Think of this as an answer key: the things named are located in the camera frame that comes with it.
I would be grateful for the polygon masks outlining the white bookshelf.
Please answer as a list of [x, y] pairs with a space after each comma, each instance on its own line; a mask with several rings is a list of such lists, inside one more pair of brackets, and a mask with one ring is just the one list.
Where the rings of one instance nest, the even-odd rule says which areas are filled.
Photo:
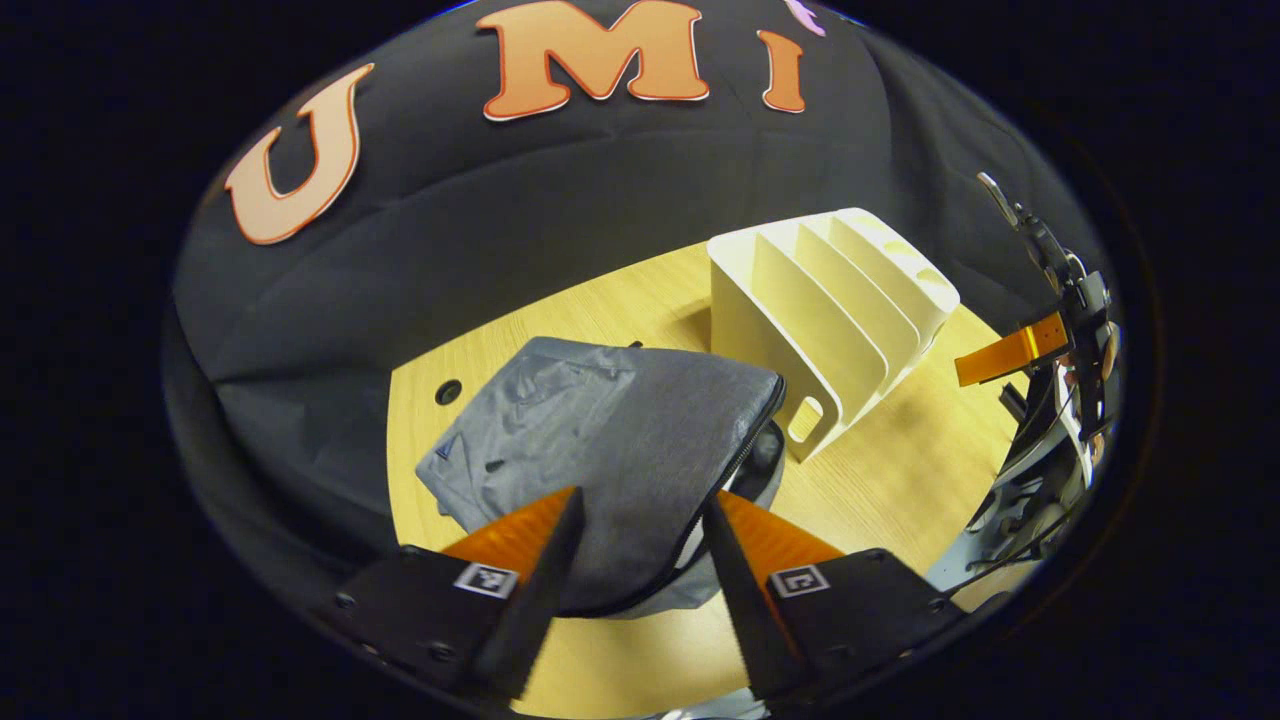
[[774, 419], [799, 461], [892, 393], [960, 304], [922, 251], [860, 208], [731, 231], [705, 249], [710, 350], [785, 378]]

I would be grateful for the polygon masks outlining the grey schoolbag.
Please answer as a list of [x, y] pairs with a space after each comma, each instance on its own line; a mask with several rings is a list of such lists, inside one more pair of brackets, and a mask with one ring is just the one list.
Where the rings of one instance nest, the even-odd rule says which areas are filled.
[[585, 527], [563, 616], [694, 610], [721, 588], [704, 502], [726, 489], [772, 503], [786, 393], [778, 372], [714, 354], [536, 337], [477, 389], [415, 473], [466, 530], [581, 488]]

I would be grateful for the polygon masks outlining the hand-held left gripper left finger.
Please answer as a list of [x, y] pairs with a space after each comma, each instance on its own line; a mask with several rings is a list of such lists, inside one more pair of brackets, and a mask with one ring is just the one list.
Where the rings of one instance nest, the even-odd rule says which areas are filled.
[[316, 603], [352, 650], [431, 691], [517, 700], [585, 528], [584, 492], [556, 491], [443, 550], [403, 544]]

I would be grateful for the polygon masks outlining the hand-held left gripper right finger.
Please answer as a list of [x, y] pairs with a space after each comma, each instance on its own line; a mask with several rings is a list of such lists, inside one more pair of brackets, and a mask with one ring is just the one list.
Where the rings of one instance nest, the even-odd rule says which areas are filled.
[[888, 550], [845, 553], [727, 491], [703, 521], [760, 701], [817, 701], [876, 680], [966, 618]]

